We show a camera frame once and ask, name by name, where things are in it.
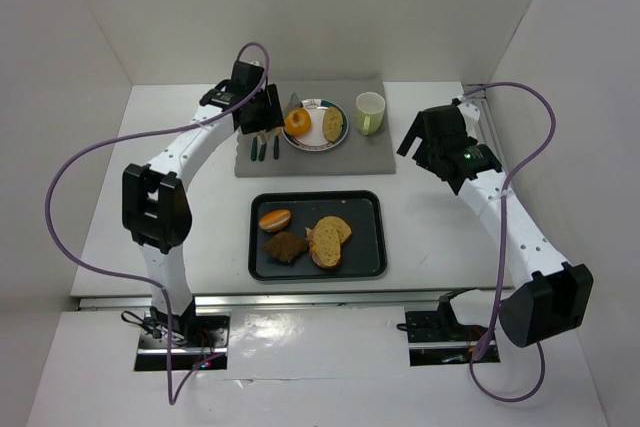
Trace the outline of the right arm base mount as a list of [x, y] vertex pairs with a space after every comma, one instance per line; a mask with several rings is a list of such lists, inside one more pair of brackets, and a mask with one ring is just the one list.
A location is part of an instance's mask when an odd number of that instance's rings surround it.
[[436, 307], [405, 312], [405, 321], [396, 325], [409, 345], [411, 367], [463, 365], [471, 361], [475, 345], [487, 332], [478, 324], [461, 324], [452, 301], [470, 289], [441, 295]]

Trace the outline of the glazed round bun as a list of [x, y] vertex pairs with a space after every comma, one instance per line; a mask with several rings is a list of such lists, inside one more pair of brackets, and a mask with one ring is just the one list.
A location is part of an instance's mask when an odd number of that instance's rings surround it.
[[273, 233], [279, 232], [291, 221], [291, 212], [287, 209], [278, 209], [265, 214], [259, 220], [259, 228], [265, 232]]

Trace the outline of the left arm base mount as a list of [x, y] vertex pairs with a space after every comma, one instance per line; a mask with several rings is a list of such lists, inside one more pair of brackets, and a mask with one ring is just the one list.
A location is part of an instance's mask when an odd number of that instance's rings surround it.
[[231, 320], [227, 314], [197, 317], [195, 326], [186, 334], [174, 333], [171, 343], [168, 342], [167, 327], [155, 321], [149, 312], [137, 314], [124, 310], [120, 318], [139, 330], [136, 372], [164, 371], [169, 344], [176, 371], [189, 371], [193, 366], [202, 371], [227, 369]]

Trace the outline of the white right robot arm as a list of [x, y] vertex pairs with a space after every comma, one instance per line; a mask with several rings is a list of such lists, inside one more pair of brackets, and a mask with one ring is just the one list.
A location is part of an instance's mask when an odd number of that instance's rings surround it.
[[547, 240], [512, 189], [493, 151], [472, 137], [477, 109], [458, 100], [416, 114], [397, 152], [447, 183], [506, 248], [514, 292], [498, 318], [507, 338], [524, 348], [582, 324], [594, 278]]

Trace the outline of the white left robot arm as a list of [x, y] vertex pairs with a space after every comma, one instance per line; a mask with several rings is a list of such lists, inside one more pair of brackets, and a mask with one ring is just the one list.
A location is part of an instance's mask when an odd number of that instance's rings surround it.
[[189, 184], [214, 150], [237, 130], [267, 131], [283, 122], [277, 87], [257, 62], [234, 62], [231, 77], [199, 101], [189, 123], [161, 153], [122, 175], [122, 224], [138, 244], [154, 282], [151, 318], [188, 339], [198, 321], [186, 280], [183, 244], [193, 224]]

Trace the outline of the small seeded bread slice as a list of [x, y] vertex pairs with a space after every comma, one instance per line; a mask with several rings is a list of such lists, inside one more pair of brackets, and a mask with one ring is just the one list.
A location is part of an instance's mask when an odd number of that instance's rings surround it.
[[328, 107], [325, 110], [322, 123], [322, 131], [328, 142], [335, 142], [339, 139], [344, 124], [343, 115], [340, 109]]

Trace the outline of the orange bagel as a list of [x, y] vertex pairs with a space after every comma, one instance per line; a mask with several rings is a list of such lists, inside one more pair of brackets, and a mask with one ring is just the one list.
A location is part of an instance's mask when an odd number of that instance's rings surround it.
[[307, 109], [292, 110], [285, 118], [284, 131], [292, 137], [305, 135], [312, 126], [311, 116]]

